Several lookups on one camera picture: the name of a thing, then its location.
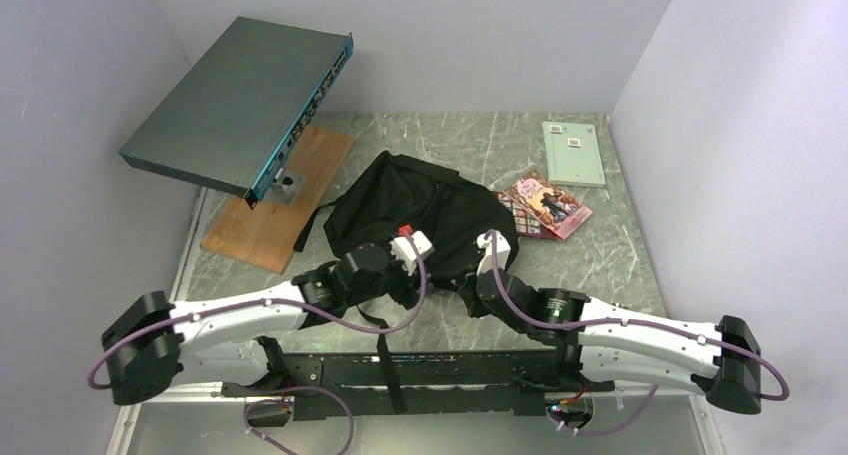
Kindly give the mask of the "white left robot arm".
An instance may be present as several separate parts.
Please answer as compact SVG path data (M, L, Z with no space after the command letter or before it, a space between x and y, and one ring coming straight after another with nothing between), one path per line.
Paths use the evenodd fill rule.
M408 326L427 291L425 261L434 248L422 233L388 246L362 244L336 261L246 294L170 302L162 291L140 296L102 334L104 353L87 376L118 406L150 400L186 384L226 382L272 395L290 370L272 333L327 322L384 335ZM346 312L389 294L409 315L395 326L357 325Z

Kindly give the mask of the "black student backpack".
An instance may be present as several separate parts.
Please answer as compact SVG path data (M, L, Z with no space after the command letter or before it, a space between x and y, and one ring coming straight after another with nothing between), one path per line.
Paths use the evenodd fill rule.
M506 265L517 256L514 217L492 191L464 179L456 170L407 155L380 153L327 206L331 212L323 228L337 259L292 280L316 309L307 316L307 326L340 318L357 306L347 304L335 281L338 260L365 243L389 250L389 242L403 225L423 232L434 247L424 262L426 279L417 281L419 290L435 287L459 295L460 285L476 275L482 257L476 239L491 229L498 230L511 246Z

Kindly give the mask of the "pale green notebook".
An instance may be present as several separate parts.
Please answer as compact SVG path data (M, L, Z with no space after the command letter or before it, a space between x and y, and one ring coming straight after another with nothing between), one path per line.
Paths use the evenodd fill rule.
M592 188L606 186L594 125L545 121L542 129L550 182Z

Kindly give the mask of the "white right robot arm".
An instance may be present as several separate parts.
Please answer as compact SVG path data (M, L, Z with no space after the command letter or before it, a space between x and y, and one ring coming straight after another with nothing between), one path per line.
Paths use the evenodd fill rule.
M458 291L470 317L493 316L551 346L551 376L574 390L583 382L633 381L702 395L728 412L762 410L761 348L747 322L682 322L612 305L584 293L536 289L503 271L472 276Z

